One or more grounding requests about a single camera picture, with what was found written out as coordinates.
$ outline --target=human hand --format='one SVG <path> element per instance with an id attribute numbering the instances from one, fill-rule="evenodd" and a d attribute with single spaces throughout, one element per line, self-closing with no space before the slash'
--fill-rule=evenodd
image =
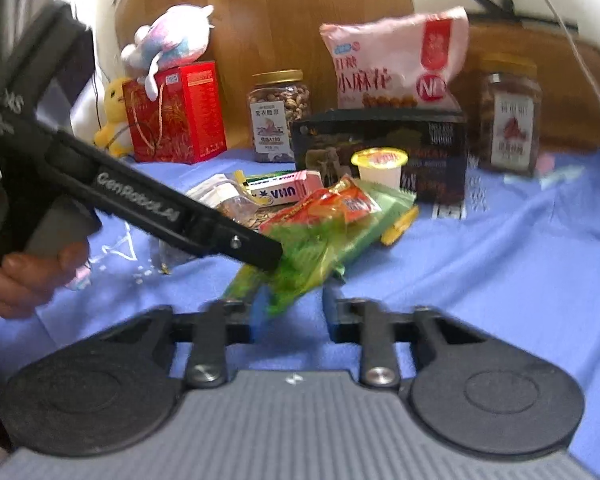
<path id="1" fill-rule="evenodd" d="M 51 301 L 56 288 L 66 285 L 89 256 L 87 240 L 68 245 L 56 258 L 7 254 L 0 266 L 0 316 L 24 318 Z"/>

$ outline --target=pink snack bag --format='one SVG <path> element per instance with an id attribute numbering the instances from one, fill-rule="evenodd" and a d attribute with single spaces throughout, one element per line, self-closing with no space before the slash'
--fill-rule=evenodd
<path id="1" fill-rule="evenodd" d="M 338 77 L 338 108 L 459 110 L 447 91 L 469 45 L 462 7 L 440 14 L 320 26 Z"/>

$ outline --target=black box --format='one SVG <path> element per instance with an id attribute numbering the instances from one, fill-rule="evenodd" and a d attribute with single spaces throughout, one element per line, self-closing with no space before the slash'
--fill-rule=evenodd
<path id="1" fill-rule="evenodd" d="M 409 108 L 329 110 L 292 123 L 298 170 L 317 170 L 325 186 L 358 176 L 351 156 L 367 148 L 399 148 L 409 155 L 401 187 L 421 202 L 464 200 L 467 141 L 461 112 Z"/>

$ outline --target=white plush toy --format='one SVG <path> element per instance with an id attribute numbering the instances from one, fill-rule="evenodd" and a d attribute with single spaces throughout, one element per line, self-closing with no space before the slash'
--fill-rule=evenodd
<path id="1" fill-rule="evenodd" d="M 135 44 L 129 44 L 122 50 L 122 61 L 146 71 L 144 89 L 151 101 L 158 97 L 155 83 L 158 71 L 193 63 L 205 53 L 209 29 L 213 28 L 209 24 L 213 10 L 213 6 L 171 7 L 153 25 L 140 27 L 134 38 Z"/>

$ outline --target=red gift bag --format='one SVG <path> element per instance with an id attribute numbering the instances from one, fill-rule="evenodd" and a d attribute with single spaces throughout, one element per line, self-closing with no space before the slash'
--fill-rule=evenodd
<path id="1" fill-rule="evenodd" d="M 158 98 L 144 86 L 123 86 L 126 118 L 138 162 L 193 164 L 226 151 L 220 96 L 213 61 L 158 72 Z"/>

